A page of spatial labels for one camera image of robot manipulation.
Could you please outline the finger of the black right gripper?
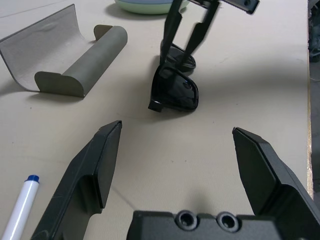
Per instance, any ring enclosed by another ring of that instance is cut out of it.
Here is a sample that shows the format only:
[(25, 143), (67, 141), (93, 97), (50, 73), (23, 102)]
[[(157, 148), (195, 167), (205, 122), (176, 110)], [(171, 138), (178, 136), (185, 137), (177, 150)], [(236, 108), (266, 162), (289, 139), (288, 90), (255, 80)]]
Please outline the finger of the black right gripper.
[(207, 31), (220, 5), (218, 0), (192, 0), (192, 3), (206, 9), (202, 22), (198, 22), (191, 33), (183, 57), (188, 58), (205, 39)]
[(166, 61), (173, 39), (180, 25), (182, 15), (180, 7), (182, 0), (174, 0), (171, 4), (164, 24), (163, 41), (161, 45), (161, 63)]

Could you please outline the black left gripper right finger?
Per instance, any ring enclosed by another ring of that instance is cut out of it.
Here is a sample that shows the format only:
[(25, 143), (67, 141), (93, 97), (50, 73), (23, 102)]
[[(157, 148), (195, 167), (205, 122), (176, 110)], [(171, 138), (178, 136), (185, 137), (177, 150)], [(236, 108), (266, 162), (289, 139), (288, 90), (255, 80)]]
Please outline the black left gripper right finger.
[(284, 240), (318, 240), (320, 211), (295, 173), (259, 135), (239, 127), (232, 135), (253, 213), (270, 217)]

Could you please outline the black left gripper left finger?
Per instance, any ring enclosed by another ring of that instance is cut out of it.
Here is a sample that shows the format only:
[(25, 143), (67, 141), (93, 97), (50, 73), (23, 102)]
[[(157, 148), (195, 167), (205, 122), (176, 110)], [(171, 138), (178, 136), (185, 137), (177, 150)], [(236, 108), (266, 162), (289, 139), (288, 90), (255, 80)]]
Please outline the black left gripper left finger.
[(82, 240), (90, 218), (106, 207), (122, 122), (102, 126), (72, 159), (31, 239)]

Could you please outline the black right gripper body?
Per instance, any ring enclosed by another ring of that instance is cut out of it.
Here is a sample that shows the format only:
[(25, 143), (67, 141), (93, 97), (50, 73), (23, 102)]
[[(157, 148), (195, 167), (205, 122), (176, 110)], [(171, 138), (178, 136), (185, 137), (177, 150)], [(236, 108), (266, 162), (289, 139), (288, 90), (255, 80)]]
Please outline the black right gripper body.
[(255, 12), (260, 3), (259, 0), (191, 0), (190, 2), (207, 10), (214, 4), (219, 5), (221, 2), (224, 2), (246, 12), (249, 15), (252, 15)]

